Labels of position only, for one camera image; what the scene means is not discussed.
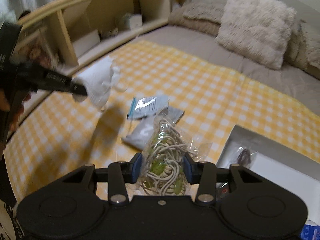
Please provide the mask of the bag of green-white cables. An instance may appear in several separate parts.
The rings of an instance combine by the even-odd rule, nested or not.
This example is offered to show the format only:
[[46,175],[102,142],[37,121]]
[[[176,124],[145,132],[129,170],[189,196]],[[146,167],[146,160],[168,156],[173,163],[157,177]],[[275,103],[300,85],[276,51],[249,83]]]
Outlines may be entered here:
[[212,144],[192,137],[178,127],[166,110],[153,122],[153,134],[144,148],[138,184],[149,196],[183,196],[190,188],[184,174],[184,157],[205,160]]

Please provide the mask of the grey disposable seat cushion pouch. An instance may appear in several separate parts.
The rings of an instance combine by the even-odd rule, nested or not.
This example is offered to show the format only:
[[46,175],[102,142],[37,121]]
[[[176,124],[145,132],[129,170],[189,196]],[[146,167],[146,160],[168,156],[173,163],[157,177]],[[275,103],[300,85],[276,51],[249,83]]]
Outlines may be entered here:
[[122,137],[121,142],[142,152],[154,133],[155,121],[165,118],[175,126],[184,113],[185,111],[171,106],[163,108],[156,115],[143,118],[130,134]]

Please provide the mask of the light blue printed sachet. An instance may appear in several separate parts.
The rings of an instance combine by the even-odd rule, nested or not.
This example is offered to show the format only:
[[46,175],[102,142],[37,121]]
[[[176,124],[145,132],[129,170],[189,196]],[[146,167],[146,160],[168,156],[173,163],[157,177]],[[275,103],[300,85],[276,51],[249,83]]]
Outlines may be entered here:
[[169,97],[167,95],[148,96],[144,98],[132,99],[128,120],[138,120],[141,118],[153,116],[160,110],[167,108],[169,105]]

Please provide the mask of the white cloth item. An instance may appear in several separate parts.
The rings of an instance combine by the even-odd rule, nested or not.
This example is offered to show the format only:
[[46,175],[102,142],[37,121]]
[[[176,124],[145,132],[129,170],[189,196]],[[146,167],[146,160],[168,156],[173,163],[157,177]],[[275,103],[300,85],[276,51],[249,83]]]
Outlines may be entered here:
[[98,110],[105,107],[112,88],[117,87],[119,80],[120,68],[109,56],[100,59],[72,79],[76,85],[85,87],[87,97]]

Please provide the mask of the teddy bear display box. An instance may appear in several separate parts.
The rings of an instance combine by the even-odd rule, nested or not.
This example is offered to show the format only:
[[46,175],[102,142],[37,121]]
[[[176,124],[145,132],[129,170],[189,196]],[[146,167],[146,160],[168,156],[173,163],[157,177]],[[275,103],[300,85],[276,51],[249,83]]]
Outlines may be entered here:
[[48,37],[46,27],[40,27],[32,33],[23,33],[18,39],[14,55],[55,70],[59,65],[59,56],[48,42]]

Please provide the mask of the yellow white checkered blanket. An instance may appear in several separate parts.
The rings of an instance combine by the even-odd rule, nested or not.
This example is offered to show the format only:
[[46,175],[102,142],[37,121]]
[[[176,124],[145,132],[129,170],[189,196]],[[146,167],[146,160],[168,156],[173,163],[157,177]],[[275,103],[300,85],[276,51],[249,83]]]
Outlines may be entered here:
[[72,170],[129,160],[135,150],[122,139],[148,114],[183,112],[178,129],[191,147],[217,161],[239,125],[319,161],[319,116],[298,100],[230,68],[149,41],[127,44],[97,61],[118,66],[119,82],[106,105],[53,92],[11,137],[4,157],[17,200]]

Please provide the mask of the white flat box on shelf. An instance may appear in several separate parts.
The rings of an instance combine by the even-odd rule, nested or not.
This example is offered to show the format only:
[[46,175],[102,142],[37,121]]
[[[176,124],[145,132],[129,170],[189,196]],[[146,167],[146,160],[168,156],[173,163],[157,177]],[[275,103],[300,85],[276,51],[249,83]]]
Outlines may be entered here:
[[76,57],[80,57],[97,44],[100,43],[100,36],[98,30],[94,30],[85,36],[77,39],[76,41],[72,42]]

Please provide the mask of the wooden headboard shelf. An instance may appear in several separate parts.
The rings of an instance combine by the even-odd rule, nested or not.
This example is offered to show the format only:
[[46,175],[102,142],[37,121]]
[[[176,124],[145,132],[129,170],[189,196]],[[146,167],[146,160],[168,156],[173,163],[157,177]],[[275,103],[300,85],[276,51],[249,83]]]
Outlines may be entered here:
[[[19,20],[23,33],[47,28],[48,42],[59,56],[56,69],[72,75],[139,35],[168,23],[175,5],[189,0],[56,0]],[[141,14],[143,25],[132,30],[119,28],[121,16]],[[100,43],[76,57],[72,42],[98,30]]]

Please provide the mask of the white shallow box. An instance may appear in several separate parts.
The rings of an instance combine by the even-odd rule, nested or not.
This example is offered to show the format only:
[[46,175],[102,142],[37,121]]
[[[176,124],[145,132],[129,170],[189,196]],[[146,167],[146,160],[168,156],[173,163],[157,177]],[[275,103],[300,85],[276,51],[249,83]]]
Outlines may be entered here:
[[299,196],[308,207],[308,220],[319,224],[319,163],[241,126],[234,126],[216,162],[228,168],[250,150],[249,169]]

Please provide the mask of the white tissue box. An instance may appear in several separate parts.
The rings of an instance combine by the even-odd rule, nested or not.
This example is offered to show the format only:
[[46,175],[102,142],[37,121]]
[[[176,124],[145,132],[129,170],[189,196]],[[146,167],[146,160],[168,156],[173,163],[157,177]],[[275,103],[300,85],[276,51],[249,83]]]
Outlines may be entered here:
[[132,30],[140,28],[143,25],[143,17],[141,14],[127,13],[119,19],[119,28],[123,30]]

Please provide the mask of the grey bed sheet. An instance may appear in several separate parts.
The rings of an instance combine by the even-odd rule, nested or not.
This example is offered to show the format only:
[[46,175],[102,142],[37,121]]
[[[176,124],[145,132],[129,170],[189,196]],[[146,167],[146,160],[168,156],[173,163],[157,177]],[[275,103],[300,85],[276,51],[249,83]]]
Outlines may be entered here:
[[281,70],[264,67],[220,46],[215,37],[187,28],[167,25],[134,41],[147,40],[164,46],[175,47],[215,65],[232,68],[250,79],[266,84],[303,103],[319,115],[319,80],[287,63]]

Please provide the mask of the blue patterned packet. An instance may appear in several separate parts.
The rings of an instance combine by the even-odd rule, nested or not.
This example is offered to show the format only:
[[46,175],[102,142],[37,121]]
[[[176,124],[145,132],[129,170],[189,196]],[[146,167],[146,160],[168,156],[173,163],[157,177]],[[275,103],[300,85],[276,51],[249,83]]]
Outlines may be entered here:
[[305,224],[300,234],[301,240],[320,240],[320,226]]

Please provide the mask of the beige folded fluffy blanket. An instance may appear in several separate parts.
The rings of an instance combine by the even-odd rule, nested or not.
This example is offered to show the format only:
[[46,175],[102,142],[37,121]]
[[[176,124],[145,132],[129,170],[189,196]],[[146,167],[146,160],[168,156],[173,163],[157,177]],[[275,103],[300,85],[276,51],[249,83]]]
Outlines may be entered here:
[[217,36],[227,0],[195,0],[175,9],[168,24]]

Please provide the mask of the fluffy white square pillow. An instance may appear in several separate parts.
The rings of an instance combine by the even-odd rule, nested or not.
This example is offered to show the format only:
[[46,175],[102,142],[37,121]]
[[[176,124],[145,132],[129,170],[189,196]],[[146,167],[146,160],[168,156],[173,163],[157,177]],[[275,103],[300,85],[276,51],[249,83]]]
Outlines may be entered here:
[[279,70],[296,16],[295,9],[278,0],[227,0],[216,41],[267,68]]

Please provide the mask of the beige long pillow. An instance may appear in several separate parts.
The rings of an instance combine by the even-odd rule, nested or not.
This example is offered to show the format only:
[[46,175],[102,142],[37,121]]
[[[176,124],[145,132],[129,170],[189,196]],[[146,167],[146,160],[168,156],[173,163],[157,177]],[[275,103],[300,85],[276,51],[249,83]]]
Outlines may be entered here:
[[300,20],[292,30],[284,61],[319,80],[319,30]]

